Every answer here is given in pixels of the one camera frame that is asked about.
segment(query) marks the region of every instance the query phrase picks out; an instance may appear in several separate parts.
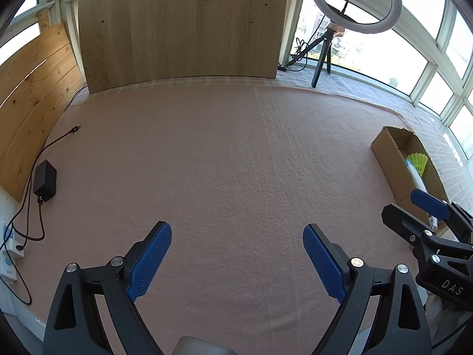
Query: cardboard box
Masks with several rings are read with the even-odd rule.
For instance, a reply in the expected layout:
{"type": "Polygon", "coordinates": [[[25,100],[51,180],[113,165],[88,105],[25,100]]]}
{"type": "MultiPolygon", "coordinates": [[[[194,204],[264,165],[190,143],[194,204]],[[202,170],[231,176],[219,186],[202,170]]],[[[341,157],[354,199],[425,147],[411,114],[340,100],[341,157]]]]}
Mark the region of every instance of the cardboard box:
{"type": "MultiPolygon", "coordinates": [[[[412,153],[423,153],[428,156],[417,136],[410,130],[384,127],[371,143],[371,149],[386,175],[397,204],[429,225],[427,213],[411,203],[411,192],[416,189],[416,186],[405,163],[406,157],[412,153]]],[[[422,180],[429,194],[437,199],[450,202],[430,157],[422,180]]],[[[438,223],[440,233],[444,232],[446,228],[444,222],[438,223]]]]}

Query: yellow shuttlecock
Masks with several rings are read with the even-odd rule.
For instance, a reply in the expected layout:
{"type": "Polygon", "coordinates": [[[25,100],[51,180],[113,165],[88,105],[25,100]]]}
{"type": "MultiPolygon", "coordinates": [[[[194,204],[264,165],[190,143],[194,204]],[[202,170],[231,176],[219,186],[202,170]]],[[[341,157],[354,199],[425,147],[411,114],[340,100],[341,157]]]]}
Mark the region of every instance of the yellow shuttlecock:
{"type": "Polygon", "coordinates": [[[417,172],[420,176],[424,174],[425,166],[429,161],[429,158],[422,153],[413,153],[407,157],[407,159],[412,163],[412,165],[417,169],[417,172]]]}

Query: white ring light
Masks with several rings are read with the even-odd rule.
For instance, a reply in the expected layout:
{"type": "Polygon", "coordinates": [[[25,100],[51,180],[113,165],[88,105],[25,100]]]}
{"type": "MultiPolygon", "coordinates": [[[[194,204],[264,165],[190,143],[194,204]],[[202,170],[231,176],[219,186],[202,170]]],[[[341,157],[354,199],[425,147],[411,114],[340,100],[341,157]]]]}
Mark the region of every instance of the white ring light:
{"type": "Polygon", "coordinates": [[[384,19],[373,24],[359,24],[338,15],[337,12],[334,12],[333,9],[325,2],[325,0],[314,0],[314,2],[323,12],[323,14],[336,24],[346,29],[353,30],[354,32],[366,34],[381,33],[392,29],[399,21],[403,11],[403,1],[392,0],[391,10],[384,19]]]}

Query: blue textured pad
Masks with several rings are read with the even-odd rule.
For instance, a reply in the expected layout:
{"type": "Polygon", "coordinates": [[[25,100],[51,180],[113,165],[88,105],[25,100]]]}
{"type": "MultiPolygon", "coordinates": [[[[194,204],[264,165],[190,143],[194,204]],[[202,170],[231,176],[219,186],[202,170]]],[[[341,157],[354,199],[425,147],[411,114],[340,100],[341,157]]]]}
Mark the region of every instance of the blue textured pad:
{"type": "Polygon", "coordinates": [[[171,226],[164,223],[133,267],[130,272],[129,287],[126,291],[131,301],[134,302],[136,298],[146,294],[167,249],[171,245],[171,236],[171,226]]]}
{"type": "Polygon", "coordinates": [[[429,215],[439,219],[447,220],[450,219],[450,212],[448,211],[448,206],[439,199],[421,191],[420,189],[415,189],[411,193],[411,202],[412,204],[423,209],[429,215]]]}
{"type": "Polygon", "coordinates": [[[343,303],[347,291],[344,286],[343,272],[339,265],[310,226],[304,228],[302,240],[325,290],[329,296],[337,299],[339,303],[343,303]]]}

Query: tripod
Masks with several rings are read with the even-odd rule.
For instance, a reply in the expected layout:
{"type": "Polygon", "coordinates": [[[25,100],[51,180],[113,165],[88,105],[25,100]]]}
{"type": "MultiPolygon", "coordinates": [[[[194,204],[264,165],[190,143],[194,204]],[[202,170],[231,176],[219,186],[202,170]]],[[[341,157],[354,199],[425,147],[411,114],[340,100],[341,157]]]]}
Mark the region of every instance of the tripod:
{"type": "Polygon", "coordinates": [[[307,54],[312,49],[314,49],[321,42],[323,42],[322,50],[320,52],[319,60],[317,62],[317,68],[315,69],[314,77],[312,78],[312,83],[311,83],[312,88],[315,88],[315,86],[317,85],[317,82],[319,81],[320,72],[322,72],[322,67],[323,67],[323,63],[325,62],[325,59],[327,59],[327,72],[330,74],[330,71],[332,68],[332,40],[333,40],[334,34],[335,34],[335,30],[327,28],[327,30],[322,35],[322,37],[315,39],[309,46],[307,46],[307,48],[303,52],[301,52],[296,57],[294,57],[284,67],[278,67],[278,69],[286,71],[287,67],[294,65],[298,59],[301,59],[304,56],[307,56],[307,54]]]}

